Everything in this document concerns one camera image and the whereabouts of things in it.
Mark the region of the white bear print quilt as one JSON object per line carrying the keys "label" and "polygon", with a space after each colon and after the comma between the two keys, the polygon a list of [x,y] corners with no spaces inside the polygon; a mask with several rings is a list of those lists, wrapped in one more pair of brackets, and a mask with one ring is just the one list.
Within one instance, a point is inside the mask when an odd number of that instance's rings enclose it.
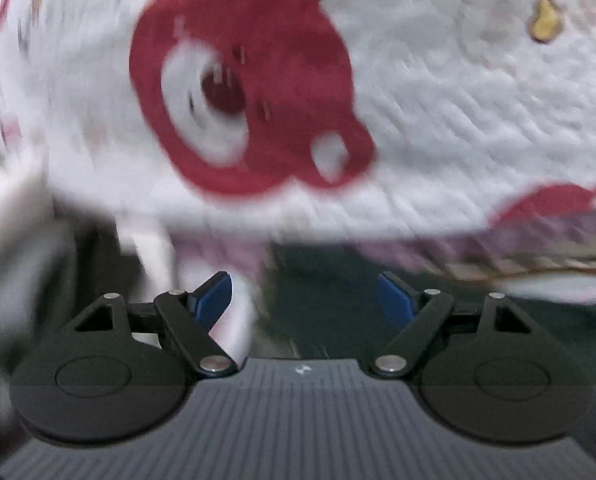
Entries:
{"label": "white bear print quilt", "polygon": [[596,0],[0,0],[0,156],[205,244],[596,244]]}

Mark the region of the white folded garment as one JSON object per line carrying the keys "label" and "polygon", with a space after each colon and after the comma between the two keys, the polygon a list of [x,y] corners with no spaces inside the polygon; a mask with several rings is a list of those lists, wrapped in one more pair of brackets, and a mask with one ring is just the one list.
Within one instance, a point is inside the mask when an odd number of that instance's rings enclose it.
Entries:
{"label": "white folded garment", "polygon": [[121,219],[111,235],[111,254],[85,270],[77,257],[84,246],[74,226],[55,216],[40,174],[0,164],[0,368],[14,349],[22,348],[57,322],[81,294],[78,278],[97,285],[138,266],[130,293],[146,298],[173,288],[191,289],[217,270],[206,255],[186,257],[156,223]]}

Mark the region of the dark blue denim jeans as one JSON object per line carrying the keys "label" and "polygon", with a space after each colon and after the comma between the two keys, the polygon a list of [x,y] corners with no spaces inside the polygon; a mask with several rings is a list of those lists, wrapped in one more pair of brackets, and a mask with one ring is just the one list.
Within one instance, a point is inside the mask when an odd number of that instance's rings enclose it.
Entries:
{"label": "dark blue denim jeans", "polygon": [[[273,247],[250,355],[366,362],[398,333],[377,299],[386,269],[348,246]],[[596,383],[596,304],[515,302],[578,356]]]}

